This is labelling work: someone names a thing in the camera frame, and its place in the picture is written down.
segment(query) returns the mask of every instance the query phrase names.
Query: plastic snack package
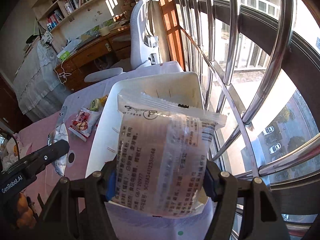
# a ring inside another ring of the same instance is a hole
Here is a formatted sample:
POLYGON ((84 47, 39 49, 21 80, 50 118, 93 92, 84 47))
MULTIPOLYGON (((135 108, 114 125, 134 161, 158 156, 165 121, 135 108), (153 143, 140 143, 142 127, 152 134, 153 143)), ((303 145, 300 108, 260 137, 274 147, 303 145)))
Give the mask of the plastic snack package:
MULTIPOLYGON (((48 145, 52 145, 53 143, 59 141, 59 140, 65 140, 69 142, 68 138, 68 132, 65 124, 58 126, 56 129, 54 129, 51 133, 49 133, 48 136, 48 145)), ((61 156, 57 160, 55 160, 52 165, 54 166, 56 172, 63 177, 64 171, 67 166, 67 154, 61 156)))
POLYGON ((114 202, 162 217, 200 213, 212 136, 227 117, 124 90, 118 110, 123 120, 114 202))
POLYGON ((70 125, 69 130, 76 136, 80 137, 83 141, 87 141, 87 138, 91 134, 92 127, 97 122, 101 113, 90 111, 82 107, 76 117, 76 119, 70 125))

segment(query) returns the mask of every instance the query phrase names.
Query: parked car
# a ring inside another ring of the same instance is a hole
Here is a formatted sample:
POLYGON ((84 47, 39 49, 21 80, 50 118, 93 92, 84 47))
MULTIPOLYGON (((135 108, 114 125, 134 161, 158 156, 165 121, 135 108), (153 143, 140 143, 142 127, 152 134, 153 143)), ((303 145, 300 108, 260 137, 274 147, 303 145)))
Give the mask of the parked car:
POLYGON ((272 157, 271 161, 275 161, 277 159, 280 159, 281 157, 283 157, 283 154, 279 153, 277 156, 272 157))
POLYGON ((262 132, 263 132, 263 135, 267 135, 269 133, 272 133, 274 130, 275 129, 273 128, 273 126, 269 126, 269 127, 265 128, 265 129, 263 129, 262 132))
POLYGON ((281 144, 277 143, 277 144, 273 145, 272 147, 270 147, 269 151, 271 154, 273 154, 276 151, 278 151, 280 148, 281 148, 281 144))

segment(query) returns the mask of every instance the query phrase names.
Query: black clamp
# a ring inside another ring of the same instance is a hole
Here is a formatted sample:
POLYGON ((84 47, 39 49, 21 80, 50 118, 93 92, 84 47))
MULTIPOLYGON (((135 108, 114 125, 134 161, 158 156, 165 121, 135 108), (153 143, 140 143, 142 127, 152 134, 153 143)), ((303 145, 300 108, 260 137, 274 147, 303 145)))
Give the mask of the black clamp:
POLYGON ((289 240, 287 227, 261 178, 252 181, 236 179, 207 161, 203 188, 217 203, 206 240, 230 238, 238 197, 244 198, 244 211, 239 240, 289 240))

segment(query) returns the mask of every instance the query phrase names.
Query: sunlight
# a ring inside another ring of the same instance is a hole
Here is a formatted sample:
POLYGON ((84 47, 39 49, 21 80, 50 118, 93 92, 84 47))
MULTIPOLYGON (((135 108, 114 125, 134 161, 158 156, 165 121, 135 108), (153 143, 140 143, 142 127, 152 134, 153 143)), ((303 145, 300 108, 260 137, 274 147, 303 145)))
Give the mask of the sunlight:
POLYGON ((111 16, 114 16, 115 14, 113 13, 113 10, 112 10, 111 5, 110 5, 110 3, 109 3, 108 0, 106 0, 106 4, 107 4, 107 6, 108 6, 108 9, 109 9, 109 11, 110 11, 111 16))
POLYGON ((109 1, 109 3, 110 3, 110 5, 111 5, 111 7, 112 7, 112 9, 115 7, 115 4, 113 3, 113 1, 112 0, 108 0, 109 1))
POLYGON ((117 0, 113 0, 113 2, 115 3, 115 5, 118 5, 118 1, 117 0))

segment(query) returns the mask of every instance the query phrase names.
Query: wooden door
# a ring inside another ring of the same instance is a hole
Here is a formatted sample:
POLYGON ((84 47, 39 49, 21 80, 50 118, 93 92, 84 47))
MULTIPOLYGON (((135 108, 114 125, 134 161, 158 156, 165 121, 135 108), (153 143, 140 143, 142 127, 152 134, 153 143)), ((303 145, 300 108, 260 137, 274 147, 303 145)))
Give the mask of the wooden door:
POLYGON ((0 77, 0 121, 14 132, 32 124, 31 120, 23 115, 15 93, 0 77))

